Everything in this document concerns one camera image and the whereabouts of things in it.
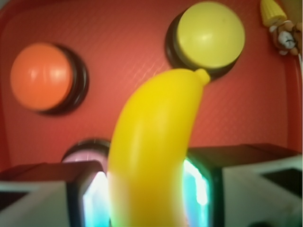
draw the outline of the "round button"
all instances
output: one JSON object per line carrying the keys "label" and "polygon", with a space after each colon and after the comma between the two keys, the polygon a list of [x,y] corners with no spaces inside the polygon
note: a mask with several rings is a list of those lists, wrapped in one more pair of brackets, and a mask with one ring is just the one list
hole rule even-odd
{"label": "round button", "polygon": [[217,2],[197,3],[182,15],[177,43],[188,61],[201,68],[217,69],[233,63],[245,42],[238,16]]}
{"label": "round button", "polygon": [[62,103],[71,91],[73,70],[60,48],[45,43],[25,48],[11,69],[11,88],[26,108],[46,111]]}
{"label": "round button", "polygon": [[110,142],[98,138],[90,140],[82,140],[72,146],[64,154],[62,162],[83,162],[98,161],[103,168],[103,172],[107,173],[107,157],[109,153]]}

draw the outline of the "yellow button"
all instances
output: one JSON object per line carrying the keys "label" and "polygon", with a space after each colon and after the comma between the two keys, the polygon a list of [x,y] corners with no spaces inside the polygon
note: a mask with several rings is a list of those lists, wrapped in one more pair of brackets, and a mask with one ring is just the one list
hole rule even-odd
{"label": "yellow button", "polygon": [[202,68],[217,69],[233,63],[245,43],[238,16],[221,3],[206,1],[191,6],[177,28],[182,54]]}

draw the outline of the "stuffed animal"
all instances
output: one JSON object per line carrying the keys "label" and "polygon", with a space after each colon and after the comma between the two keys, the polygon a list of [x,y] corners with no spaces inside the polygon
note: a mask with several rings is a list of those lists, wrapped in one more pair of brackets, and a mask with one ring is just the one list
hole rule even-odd
{"label": "stuffed animal", "polygon": [[287,20],[279,26],[271,26],[269,31],[281,55],[288,52],[292,55],[302,55],[302,22],[294,25]]}

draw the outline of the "small figurine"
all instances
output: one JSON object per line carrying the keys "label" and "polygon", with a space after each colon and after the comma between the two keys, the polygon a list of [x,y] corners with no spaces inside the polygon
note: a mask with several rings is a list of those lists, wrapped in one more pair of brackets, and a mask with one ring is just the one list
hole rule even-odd
{"label": "small figurine", "polygon": [[279,26],[271,26],[269,31],[281,55],[288,52],[292,55],[302,54],[302,22],[294,25],[287,20]]}
{"label": "small figurine", "polygon": [[279,53],[302,55],[302,22],[294,25],[292,21],[287,20],[285,12],[274,0],[261,0],[260,10],[262,23],[269,27]]}

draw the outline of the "red surface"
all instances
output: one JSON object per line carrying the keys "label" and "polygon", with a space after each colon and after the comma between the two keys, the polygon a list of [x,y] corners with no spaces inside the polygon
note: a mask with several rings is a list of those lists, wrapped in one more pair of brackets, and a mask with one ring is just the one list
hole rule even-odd
{"label": "red surface", "polygon": [[15,98],[24,107],[45,111],[59,105],[71,91],[73,69],[57,47],[35,43],[14,60],[10,84]]}
{"label": "red surface", "polygon": [[[4,118],[0,123],[7,137],[7,143],[0,140],[0,151],[8,146],[12,165],[58,162],[79,140],[110,139],[128,97],[148,78],[170,69],[164,52],[167,28],[196,2],[13,0],[0,15],[4,18],[0,40]],[[280,56],[274,49],[261,23],[259,0],[219,2],[242,20],[246,43],[234,68],[206,87],[190,146],[267,142],[302,151],[302,81],[297,59]],[[86,63],[90,87],[74,112],[38,115],[13,97],[12,63],[35,42],[66,45]]]}

